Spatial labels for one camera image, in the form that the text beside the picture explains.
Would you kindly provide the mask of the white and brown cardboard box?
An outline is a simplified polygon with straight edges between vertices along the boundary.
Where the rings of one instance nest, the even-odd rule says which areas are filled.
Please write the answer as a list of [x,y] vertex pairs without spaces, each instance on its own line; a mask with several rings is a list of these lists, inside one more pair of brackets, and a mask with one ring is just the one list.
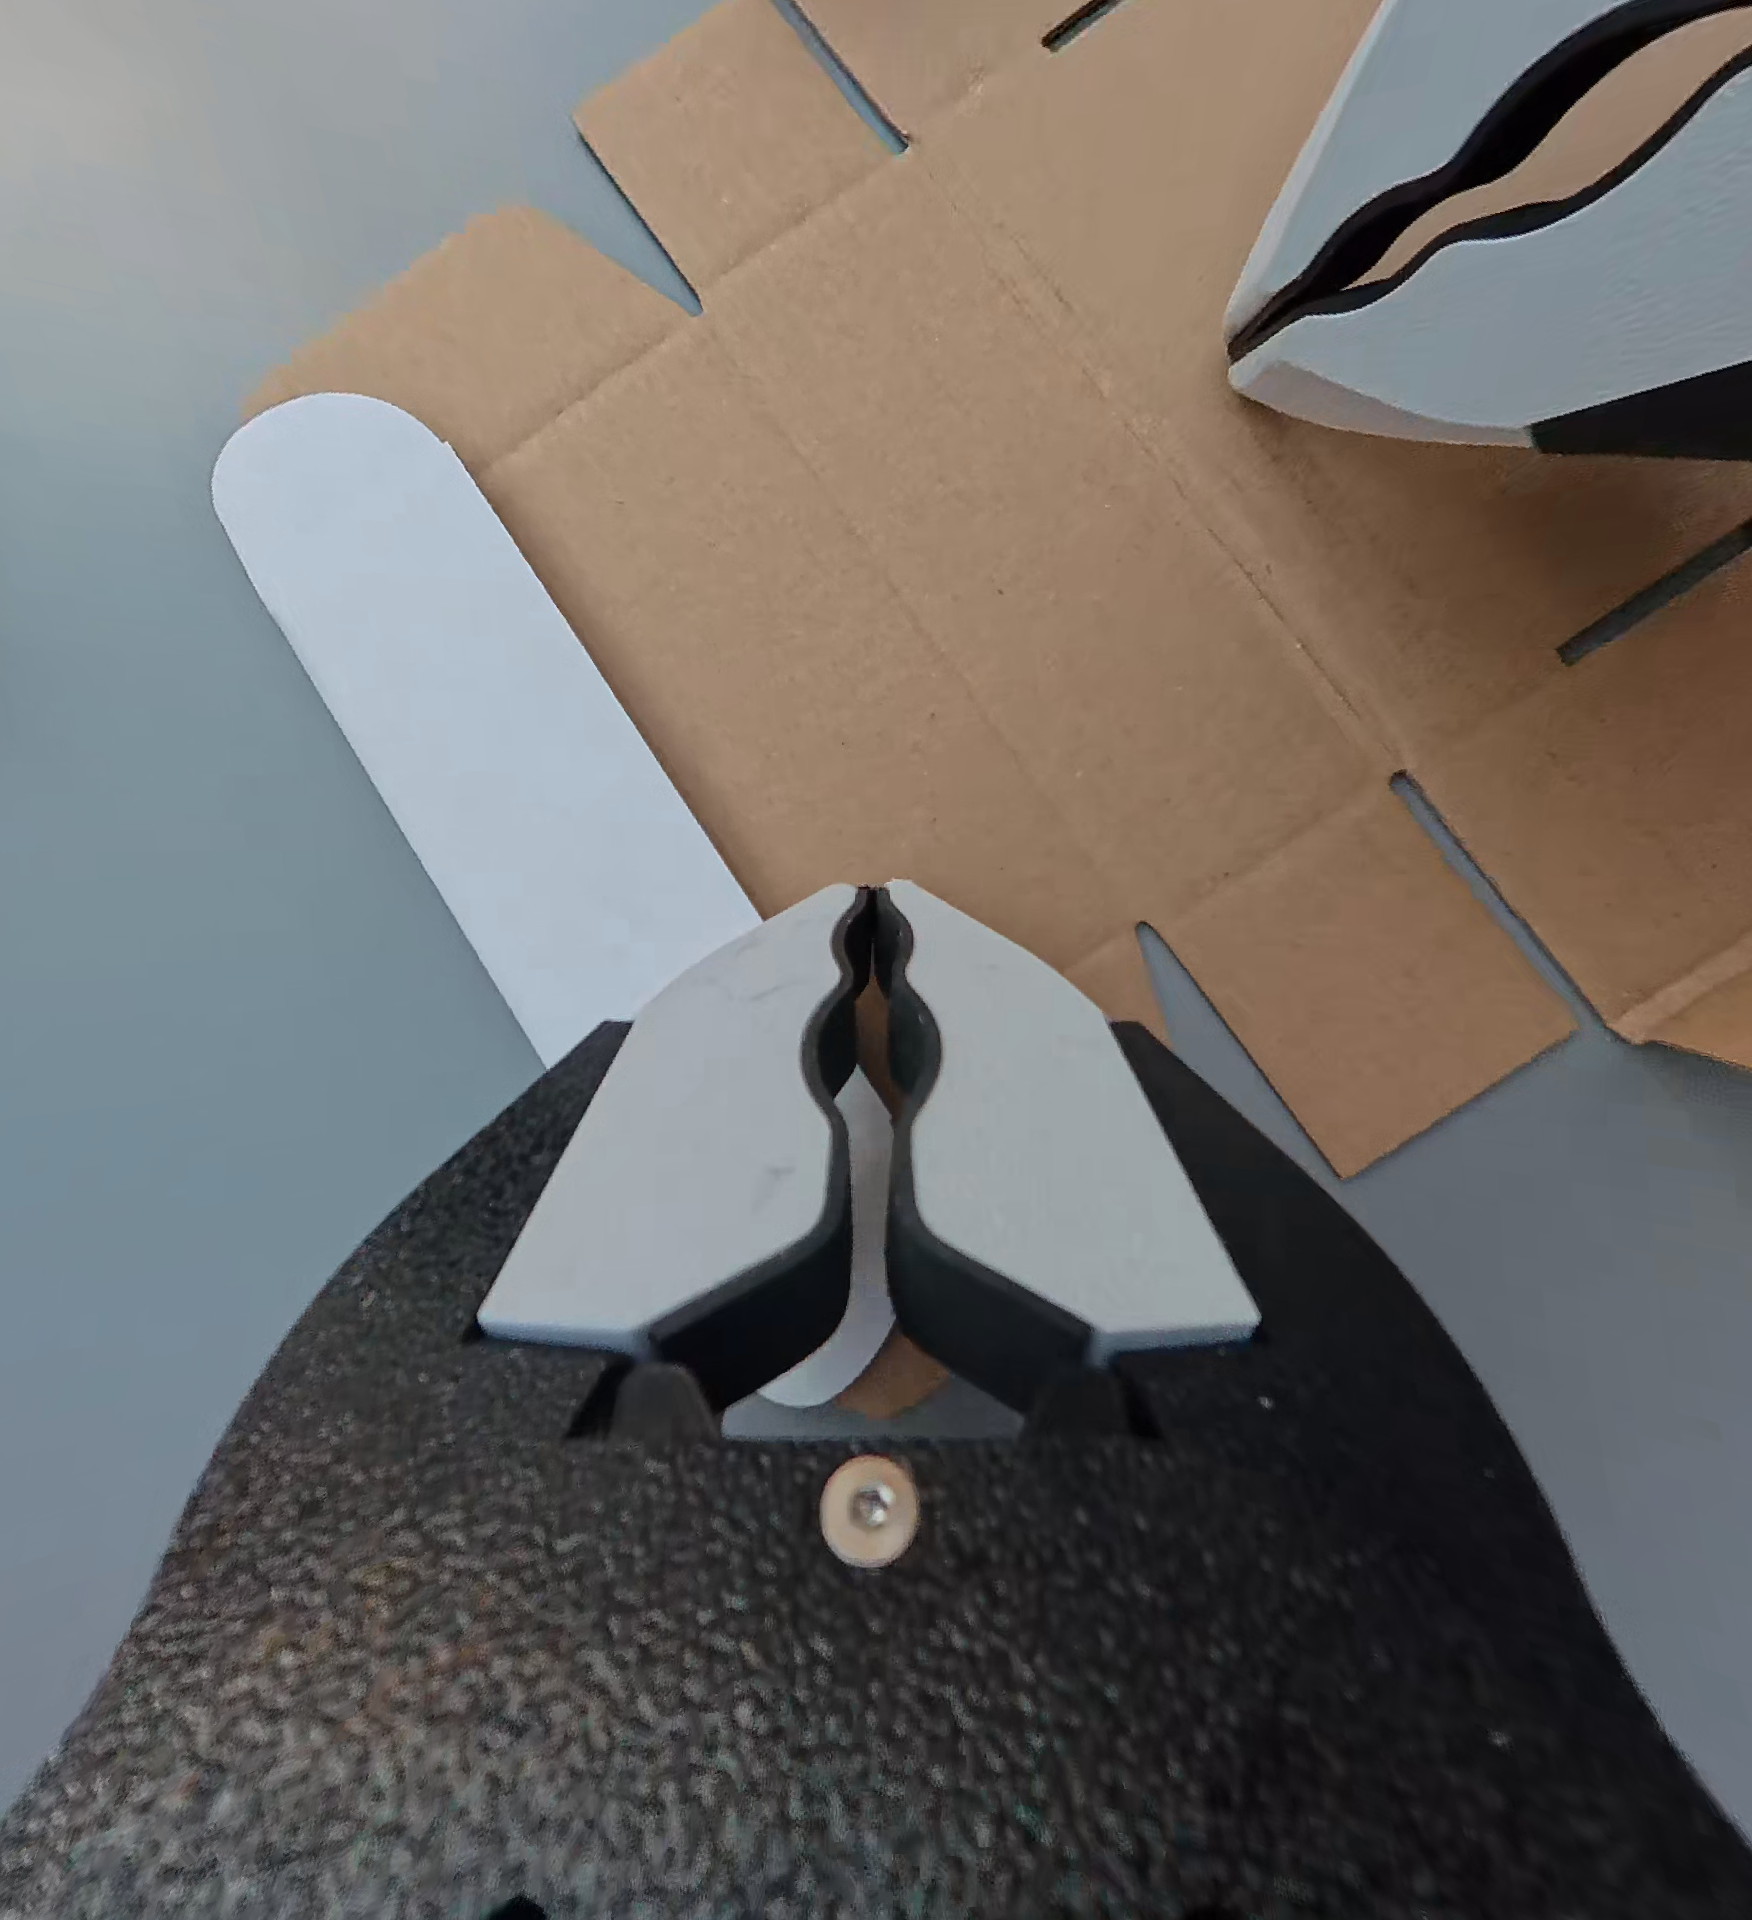
[[717,6],[579,113],[686,315],[529,208],[307,349],[211,500],[538,1056],[829,886],[1149,1034],[1175,947],[1355,1173],[1571,1033],[1752,1073],[1752,466],[1237,397],[1365,6]]

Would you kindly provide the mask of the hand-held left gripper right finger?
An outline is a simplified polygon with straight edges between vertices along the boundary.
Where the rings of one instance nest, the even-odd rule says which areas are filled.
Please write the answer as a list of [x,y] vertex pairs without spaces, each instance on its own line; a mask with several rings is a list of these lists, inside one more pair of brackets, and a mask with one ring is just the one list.
[[1021,1417],[1117,1360],[1262,1324],[1103,1011],[910,881],[874,902],[902,1333]]

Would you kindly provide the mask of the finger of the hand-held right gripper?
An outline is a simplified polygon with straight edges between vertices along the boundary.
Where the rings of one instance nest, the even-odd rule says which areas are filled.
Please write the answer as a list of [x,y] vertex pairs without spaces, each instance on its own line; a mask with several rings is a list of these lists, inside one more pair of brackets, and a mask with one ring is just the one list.
[[1597,185],[1747,49],[1752,2],[1382,6],[1252,242],[1228,354]]
[[1597,185],[1278,327],[1229,386],[1355,436],[1752,466],[1752,49]]

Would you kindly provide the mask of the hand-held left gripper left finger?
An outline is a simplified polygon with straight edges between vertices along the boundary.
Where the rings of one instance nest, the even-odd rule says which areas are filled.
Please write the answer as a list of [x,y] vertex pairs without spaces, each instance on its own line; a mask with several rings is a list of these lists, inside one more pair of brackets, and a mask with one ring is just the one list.
[[640,1010],[480,1300],[480,1337],[672,1364],[725,1414],[839,1332],[839,1095],[869,942],[869,889],[829,886]]

